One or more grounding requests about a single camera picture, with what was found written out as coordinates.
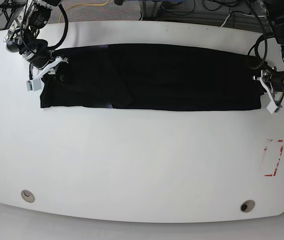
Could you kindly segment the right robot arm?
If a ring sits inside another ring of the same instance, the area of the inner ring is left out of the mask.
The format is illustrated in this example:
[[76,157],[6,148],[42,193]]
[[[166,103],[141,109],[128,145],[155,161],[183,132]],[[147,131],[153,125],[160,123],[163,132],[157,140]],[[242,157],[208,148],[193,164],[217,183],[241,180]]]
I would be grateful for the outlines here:
[[[49,46],[46,40],[38,39],[38,35],[51,17],[52,7],[59,8],[65,23],[61,39]],[[4,42],[9,52],[19,53],[29,63],[30,84],[45,75],[70,82],[68,58],[54,53],[64,43],[68,30],[69,19],[60,0],[29,0],[13,20]]]

